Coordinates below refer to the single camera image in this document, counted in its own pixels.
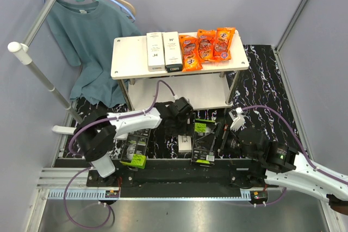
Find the green black Gillette box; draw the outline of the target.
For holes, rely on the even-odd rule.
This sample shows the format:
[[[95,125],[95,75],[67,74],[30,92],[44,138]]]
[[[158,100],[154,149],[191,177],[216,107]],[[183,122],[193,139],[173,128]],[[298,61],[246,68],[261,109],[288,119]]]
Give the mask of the green black Gillette box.
[[[219,123],[196,118],[191,151],[191,163],[200,166],[215,164],[214,145]]]
[[[144,169],[150,134],[151,129],[130,132],[123,147],[120,163],[132,168]]]

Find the white Harry's box lettered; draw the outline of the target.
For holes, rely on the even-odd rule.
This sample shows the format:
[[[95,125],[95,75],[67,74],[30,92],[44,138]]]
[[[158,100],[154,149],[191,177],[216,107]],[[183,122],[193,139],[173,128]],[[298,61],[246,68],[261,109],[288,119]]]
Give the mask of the white Harry's box lettered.
[[[190,136],[178,135],[178,152],[190,153],[192,150],[192,140]]]

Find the orange razor pack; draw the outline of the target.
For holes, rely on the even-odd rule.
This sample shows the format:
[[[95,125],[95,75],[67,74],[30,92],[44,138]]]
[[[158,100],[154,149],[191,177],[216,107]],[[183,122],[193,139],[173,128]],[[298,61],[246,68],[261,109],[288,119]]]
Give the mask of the orange razor pack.
[[[213,60],[215,62],[231,60],[230,47],[235,34],[234,27],[217,28],[214,40]]]
[[[182,52],[183,72],[201,70],[202,64],[198,54],[198,39],[189,35],[180,35],[179,44]]]
[[[215,30],[199,29],[197,31],[198,53],[202,62],[210,62],[213,60],[215,35]]]

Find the white Harry's box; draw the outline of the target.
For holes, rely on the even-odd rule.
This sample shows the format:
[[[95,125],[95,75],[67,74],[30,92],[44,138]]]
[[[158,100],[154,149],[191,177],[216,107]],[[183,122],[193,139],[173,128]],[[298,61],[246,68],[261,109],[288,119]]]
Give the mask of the white Harry's box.
[[[146,34],[147,64],[150,72],[165,70],[164,46],[161,32]]]
[[[165,68],[168,73],[182,71],[183,62],[178,32],[163,32]]]

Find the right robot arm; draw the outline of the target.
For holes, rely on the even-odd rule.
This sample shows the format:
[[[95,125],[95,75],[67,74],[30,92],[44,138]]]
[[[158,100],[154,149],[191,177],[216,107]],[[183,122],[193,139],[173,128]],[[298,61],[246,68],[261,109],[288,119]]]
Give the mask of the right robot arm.
[[[223,135],[219,152],[231,152],[250,159],[241,175],[232,174],[231,183],[242,189],[275,185],[305,193],[347,214],[347,176],[314,163],[307,155],[285,144],[270,141],[255,129]]]

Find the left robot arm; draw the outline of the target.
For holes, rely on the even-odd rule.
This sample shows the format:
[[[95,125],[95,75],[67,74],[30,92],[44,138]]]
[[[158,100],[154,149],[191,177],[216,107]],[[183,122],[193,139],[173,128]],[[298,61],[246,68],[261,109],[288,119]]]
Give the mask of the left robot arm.
[[[184,135],[194,109],[189,101],[153,102],[149,108],[119,114],[92,113],[74,131],[71,142],[77,142],[82,157],[98,172],[105,186],[117,181],[116,167],[108,155],[114,140],[123,134],[164,126],[170,135]]]

